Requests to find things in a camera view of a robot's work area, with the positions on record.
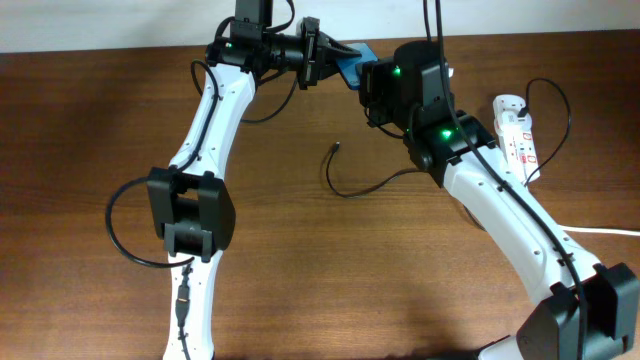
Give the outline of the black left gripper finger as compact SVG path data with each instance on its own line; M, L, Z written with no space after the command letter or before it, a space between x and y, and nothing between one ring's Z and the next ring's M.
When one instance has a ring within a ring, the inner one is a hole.
M360 56L361 52L346 46L324 32L320 32L318 46L328 56Z
M317 80L326 80L336 74L342 74L341 68L336 61L329 61L319 66Z

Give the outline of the blue Galaxy smartphone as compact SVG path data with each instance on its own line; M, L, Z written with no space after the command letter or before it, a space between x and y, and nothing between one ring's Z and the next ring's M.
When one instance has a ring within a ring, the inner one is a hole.
M364 42L347 44L347 47L356 50L360 55L358 57L338 59L336 64L347 87L350 90L356 91L360 89L360 77L362 75L362 68L364 64L377 62L378 57L369 45Z

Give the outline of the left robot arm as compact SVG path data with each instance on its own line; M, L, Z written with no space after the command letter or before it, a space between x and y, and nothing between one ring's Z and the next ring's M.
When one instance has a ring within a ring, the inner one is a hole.
M187 137L166 168L146 182L156 233L171 270L171 315L166 359L215 355L212 313L216 272L235 228L236 211L224 182L230 150L257 89L291 71L301 89L360 58L319 28L301 20L295 35L272 24L269 1L239 1L234 17L207 46L205 84Z

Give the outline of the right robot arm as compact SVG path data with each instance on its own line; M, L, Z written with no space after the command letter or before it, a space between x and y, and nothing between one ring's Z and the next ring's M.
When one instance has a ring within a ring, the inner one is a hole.
M513 335L471 359L612 359L634 345L639 281L625 264L605 266L528 191L505 156L531 136L493 137L454 107L442 47L413 41L388 58L363 47L355 66L373 125L402 129L415 166L458 200L509 260L534 309Z

